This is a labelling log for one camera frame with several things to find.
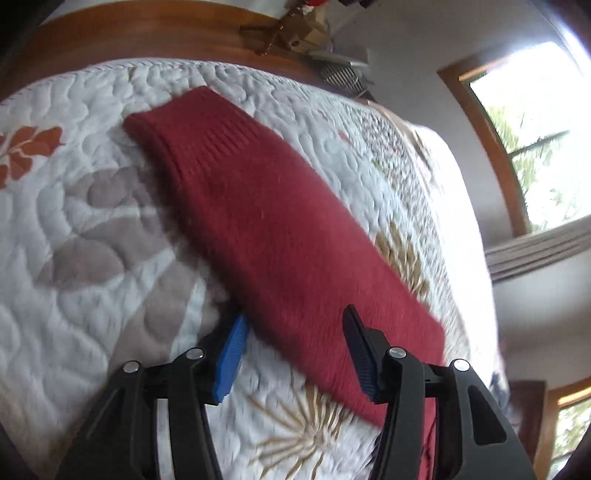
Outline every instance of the wall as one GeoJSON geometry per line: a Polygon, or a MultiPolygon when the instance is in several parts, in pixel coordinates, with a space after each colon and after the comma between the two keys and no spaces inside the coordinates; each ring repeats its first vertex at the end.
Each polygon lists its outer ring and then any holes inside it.
{"type": "MultiPolygon", "coordinates": [[[[81,10],[83,8],[95,7],[100,4],[107,4],[122,0],[65,0],[47,19],[46,22],[54,18],[62,17],[66,14],[81,10]]],[[[257,12],[268,17],[281,18],[286,12],[286,5],[291,5],[293,0],[204,0],[220,4],[232,5],[234,7],[244,8],[252,12],[257,12]]],[[[341,4],[338,0],[330,0],[327,9],[326,18],[330,25],[331,32],[337,32],[347,23],[354,19],[365,9],[357,4],[348,7],[341,4]]]]}
{"type": "Polygon", "coordinates": [[[591,251],[494,286],[512,380],[549,388],[591,376],[591,251]]]}
{"type": "Polygon", "coordinates": [[[546,380],[547,388],[591,377],[591,329],[505,355],[511,380],[546,380]]]}
{"type": "MultiPolygon", "coordinates": [[[[109,4],[122,0],[65,0],[47,19],[62,17],[66,14],[83,8],[95,7],[101,4],[109,4]]],[[[285,0],[210,0],[219,4],[233,5],[252,12],[257,12],[269,17],[280,18],[285,14],[285,0]]]]}
{"type": "Polygon", "coordinates": [[[485,246],[511,237],[491,164],[437,70],[506,41],[555,38],[527,0],[380,0],[339,31],[336,44],[370,49],[379,103],[437,131],[456,156],[485,246]]]}

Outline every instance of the gray leaf pattern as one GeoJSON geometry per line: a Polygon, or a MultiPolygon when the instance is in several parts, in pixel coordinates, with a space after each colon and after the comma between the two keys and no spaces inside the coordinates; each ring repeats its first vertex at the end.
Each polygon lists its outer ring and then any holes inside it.
{"type": "Polygon", "coordinates": [[[157,215],[107,220],[58,247],[37,283],[62,291],[100,285],[169,246],[157,215]]]}
{"type": "Polygon", "coordinates": [[[84,175],[66,189],[66,194],[91,207],[152,206],[163,201],[154,175],[137,167],[105,169],[84,175]]]}

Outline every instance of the quilted bedspread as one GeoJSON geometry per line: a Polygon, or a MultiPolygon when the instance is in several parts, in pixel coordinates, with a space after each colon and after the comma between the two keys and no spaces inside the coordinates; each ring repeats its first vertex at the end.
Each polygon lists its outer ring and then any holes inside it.
{"type": "MultiPolygon", "coordinates": [[[[55,474],[113,369],[175,358],[213,329],[229,300],[121,128],[128,114],[201,85],[310,163],[443,325],[447,362],[468,359],[486,384],[497,368],[482,243],[457,165],[435,133],[246,67],[89,67],[0,104],[0,421],[42,478],[55,474]]],[[[379,433],[253,334],[232,392],[208,415],[226,479],[366,478],[379,433]]]]}

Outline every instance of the gold floral pattern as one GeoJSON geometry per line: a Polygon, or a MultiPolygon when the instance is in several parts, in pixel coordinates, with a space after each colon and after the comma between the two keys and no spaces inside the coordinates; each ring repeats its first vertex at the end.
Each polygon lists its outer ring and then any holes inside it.
{"type": "Polygon", "coordinates": [[[309,462],[316,461],[310,474],[310,480],[315,480],[326,453],[338,440],[341,428],[353,418],[349,410],[321,394],[315,385],[306,382],[300,391],[296,391],[293,373],[290,387],[295,405],[290,407],[278,400],[280,409],[277,411],[266,408],[253,395],[246,394],[251,405],[285,431],[284,436],[273,436],[255,445],[257,454],[249,465],[262,463],[261,480],[284,462],[291,463],[285,476],[285,480],[289,480],[309,462]]]}
{"type": "Polygon", "coordinates": [[[384,261],[407,286],[410,293],[415,295],[420,302],[427,304],[429,282],[423,276],[421,259],[414,249],[410,235],[404,241],[394,222],[390,222],[389,231],[392,236],[392,244],[388,242],[382,232],[378,232],[375,237],[376,248],[382,254],[384,261]]]}

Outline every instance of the wooden window frame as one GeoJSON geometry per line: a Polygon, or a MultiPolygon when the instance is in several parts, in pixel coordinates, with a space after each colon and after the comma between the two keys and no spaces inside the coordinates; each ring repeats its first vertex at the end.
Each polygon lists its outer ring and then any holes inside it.
{"type": "Polygon", "coordinates": [[[507,153],[499,134],[496,132],[480,100],[476,97],[469,85],[465,83],[465,80],[486,72],[519,50],[533,47],[548,40],[556,41],[556,38],[532,38],[526,43],[497,46],[458,61],[437,72],[464,110],[464,113],[476,131],[476,135],[480,139],[486,155],[491,161],[493,171],[496,174],[505,199],[514,237],[531,233],[530,220],[527,215],[521,185],[519,185],[517,174],[513,168],[511,156],[507,153]]]}
{"type": "Polygon", "coordinates": [[[591,397],[591,377],[565,387],[547,391],[540,430],[540,441],[538,442],[538,449],[534,459],[534,470],[538,480],[546,479],[550,464],[552,463],[558,413],[563,408],[586,400],[589,397],[591,397]]]}

